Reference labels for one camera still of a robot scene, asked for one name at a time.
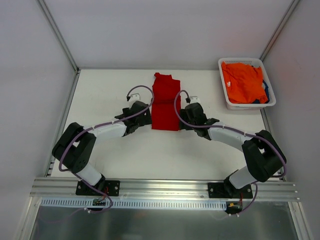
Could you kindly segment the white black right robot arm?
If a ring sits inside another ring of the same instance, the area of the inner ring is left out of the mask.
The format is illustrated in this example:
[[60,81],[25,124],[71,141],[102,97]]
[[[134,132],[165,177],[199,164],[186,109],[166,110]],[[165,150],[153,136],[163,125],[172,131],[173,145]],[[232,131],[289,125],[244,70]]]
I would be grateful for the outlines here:
[[246,185],[266,182],[281,168],[286,172],[287,159],[270,132],[261,130],[247,133],[223,124],[216,118],[207,118],[200,103],[191,103],[178,112],[180,126],[194,130],[201,138],[216,141],[241,151],[245,166],[230,174],[224,180],[224,193],[235,198]]

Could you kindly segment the red polo shirt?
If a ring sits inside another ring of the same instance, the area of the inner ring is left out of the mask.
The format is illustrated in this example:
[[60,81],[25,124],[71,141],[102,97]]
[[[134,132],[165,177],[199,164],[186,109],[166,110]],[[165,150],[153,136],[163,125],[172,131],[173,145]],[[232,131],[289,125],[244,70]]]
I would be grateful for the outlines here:
[[152,85],[154,101],[151,108],[151,128],[153,130],[179,131],[180,120],[176,115],[181,109],[181,98],[177,98],[176,108],[174,100],[181,90],[181,81],[173,79],[171,75],[154,74]]

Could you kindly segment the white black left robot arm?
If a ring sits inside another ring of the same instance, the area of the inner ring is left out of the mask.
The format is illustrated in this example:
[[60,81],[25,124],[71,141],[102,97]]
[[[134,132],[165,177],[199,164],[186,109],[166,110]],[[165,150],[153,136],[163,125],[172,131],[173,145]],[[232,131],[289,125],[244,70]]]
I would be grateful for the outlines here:
[[109,124],[99,124],[85,130],[77,122],[71,123],[54,145],[51,154],[68,171],[86,182],[87,189],[93,195],[99,195],[104,191],[105,177],[89,163],[94,146],[125,137],[151,123],[150,106],[135,100]]

